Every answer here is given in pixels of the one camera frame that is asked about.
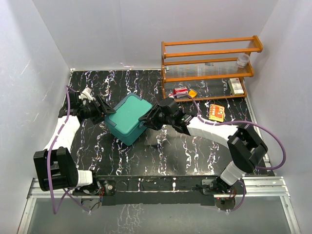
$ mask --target white corner wall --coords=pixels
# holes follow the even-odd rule
[[[162,41],[252,37],[277,0],[33,0],[70,68],[160,68]]]
[[[0,0],[0,233],[16,233],[35,151],[50,139],[70,70],[31,0]]]
[[[263,52],[252,57],[256,72],[246,78],[258,122],[286,147],[284,176],[303,234],[311,233],[312,203],[312,2],[280,0],[260,34]],[[273,165],[281,150],[267,135]]]

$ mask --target marble table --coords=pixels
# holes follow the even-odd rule
[[[93,95],[101,95],[111,107],[129,92],[152,104],[162,99],[159,70],[73,72],[70,86],[80,91],[90,87]],[[199,107],[205,118],[211,103],[225,107],[225,121],[251,120],[243,98],[201,101]],[[196,112],[193,103],[181,106],[185,111]],[[95,170],[99,176],[217,176],[232,160],[223,145],[177,133],[171,126],[160,131],[148,129],[132,146],[126,146],[110,134],[104,123],[93,125],[90,120],[78,130],[71,154],[79,169]],[[257,170],[253,175],[267,174]]]

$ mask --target teal container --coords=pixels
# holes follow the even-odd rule
[[[138,119],[151,108],[149,102],[129,93],[114,107],[116,113],[105,117],[105,123],[115,137],[129,146],[146,130]]]

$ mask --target small yellow box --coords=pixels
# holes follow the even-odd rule
[[[224,121],[224,107],[211,104],[209,108],[209,120],[223,122]]]
[[[195,98],[197,96],[197,93],[193,89],[191,89],[190,92],[189,92],[189,95],[191,97]]]

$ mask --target teal lid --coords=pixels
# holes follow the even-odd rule
[[[151,107],[149,102],[130,93],[114,108],[116,113],[109,115],[106,122],[127,136],[140,124],[138,119],[146,114]]]

